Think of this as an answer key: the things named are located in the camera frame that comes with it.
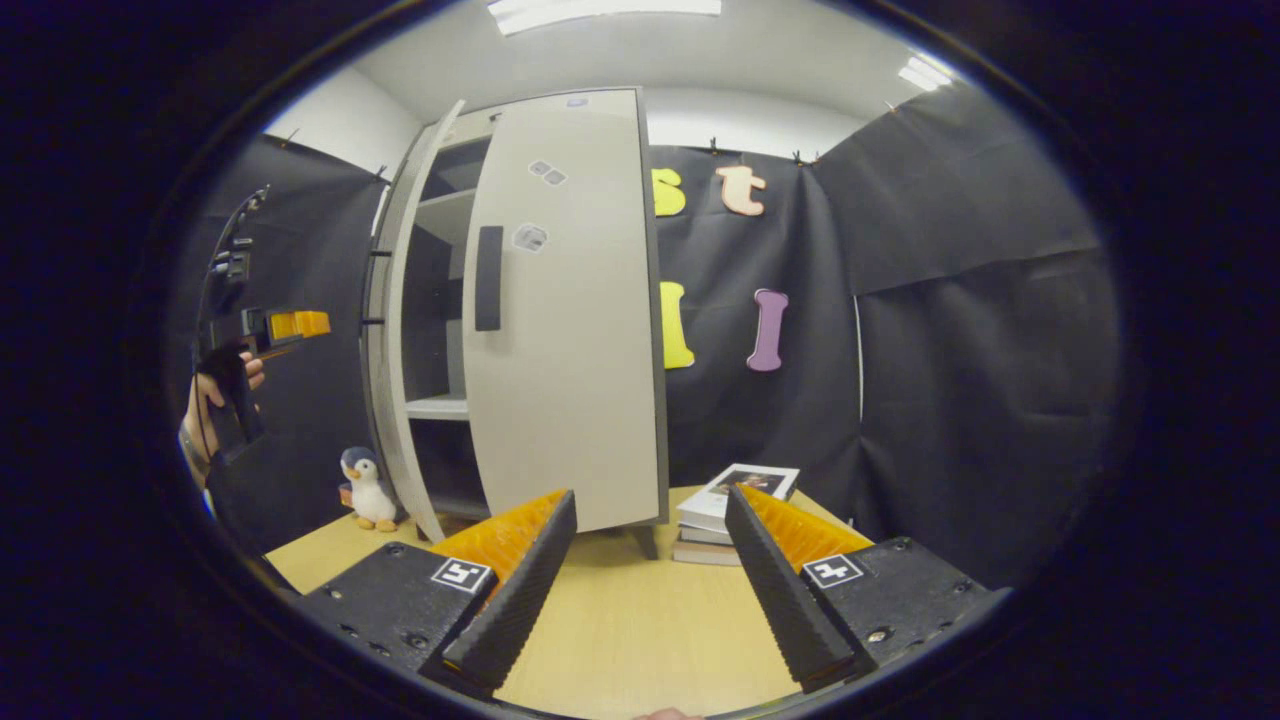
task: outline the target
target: wooden table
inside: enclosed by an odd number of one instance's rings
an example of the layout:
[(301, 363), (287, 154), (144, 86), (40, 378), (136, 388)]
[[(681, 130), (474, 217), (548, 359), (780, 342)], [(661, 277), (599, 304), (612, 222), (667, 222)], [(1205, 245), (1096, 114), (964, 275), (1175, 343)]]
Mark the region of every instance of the wooden table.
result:
[[(676, 506), (696, 487), (671, 491), (672, 521), (657, 528), (659, 560), (645, 560), (630, 530), (579, 534), (529, 642), (495, 697), (579, 717), (635, 717), (667, 706), (718, 714), (800, 691), (739, 568), (671, 560)], [(840, 523), (801, 495), (797, 507)], [(447, 533), (457, 527), (445, 527)], [(394, 533), (335, 520), (266, 557), (307, 593), (389, 541), (428, 548), (412, 521)]]

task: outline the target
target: yellow letter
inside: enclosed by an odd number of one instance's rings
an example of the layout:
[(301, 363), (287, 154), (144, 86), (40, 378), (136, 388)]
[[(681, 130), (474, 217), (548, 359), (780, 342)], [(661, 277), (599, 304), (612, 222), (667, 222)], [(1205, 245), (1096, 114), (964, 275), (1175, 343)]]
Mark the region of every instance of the yellow letter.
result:
[(685, 286), (680, 283), (658, 283), (662, 292), (662, 365), (687, 368), (694, 364), (694, 351), (685, 345), (685, 327), (680, 323), (680, 299)]
[(685, 209), (685, 193), (676, 186), (680, 174), (671, 168), (658, 168), (653, 172), (653, 206), (659, 218), (675, 215)]

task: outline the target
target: open cabinet door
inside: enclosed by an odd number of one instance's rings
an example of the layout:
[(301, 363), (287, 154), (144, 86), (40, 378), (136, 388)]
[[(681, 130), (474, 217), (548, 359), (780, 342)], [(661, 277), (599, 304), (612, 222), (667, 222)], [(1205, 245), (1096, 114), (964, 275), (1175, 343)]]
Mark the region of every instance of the open cabinet door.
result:
[(390, 475), (392, 486), (404, 509), (431, 542), (443, 541), (444, 533), (440, 530), (431, 498), (426, 495), (426, 486), (422, 484), (422, 471), (417, 464), (417, 452), (413, 450), (413, 436), (404, 407), (401, 305), (404, 296), (410, 234), (419, 199), (422, 196), (422, 186), (431, 172), (440, 143), (460, 110), (462, 110), (461, 100), (434, 128), (426, 128), (419, 135), (396, 176), (375, 246), (375, 251), (390, 252), (390, 256), (372, 259), (374, 270), (370, 274), (366, 307), (366, 316), (383, 318), (381, 324), (367, 325), (365, 336), (369, 401), (381, 446), (379, 452), (383, 469)]
[(643, 122), (635, 90), (498, 119), (462, 286), (471, 436), (494, 514), (562, 487), (580, 532), (664, 512)]

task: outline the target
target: white cabinet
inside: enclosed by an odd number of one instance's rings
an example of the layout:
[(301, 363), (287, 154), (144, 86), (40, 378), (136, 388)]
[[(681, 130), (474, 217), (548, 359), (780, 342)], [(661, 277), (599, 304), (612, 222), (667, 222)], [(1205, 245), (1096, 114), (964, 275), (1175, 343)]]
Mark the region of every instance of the white cabinet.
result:
[(457, 110), (410, 150), (369, 283), (384, 319), (366, 334), (370, 402), (397, 492), (438, 541), (460, 486), (419, 450), (430, 423), (468, 423), (489, 511), (570, 487), (580, 530), (664, 521), (640, 91)]

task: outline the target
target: stuffed penguin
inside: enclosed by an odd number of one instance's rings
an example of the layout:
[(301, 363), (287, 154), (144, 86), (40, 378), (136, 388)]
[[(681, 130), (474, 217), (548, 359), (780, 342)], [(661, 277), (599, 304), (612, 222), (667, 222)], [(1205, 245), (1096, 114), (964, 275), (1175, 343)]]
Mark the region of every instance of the stuffed penguin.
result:
[(392, 484), (378, 474), (378, 457), (367, 447), (348, 447), (342, 454), (342, 474), (351, 479), (351, 507), (356, 524), (384, 533), (396, 529), (399, 500)]

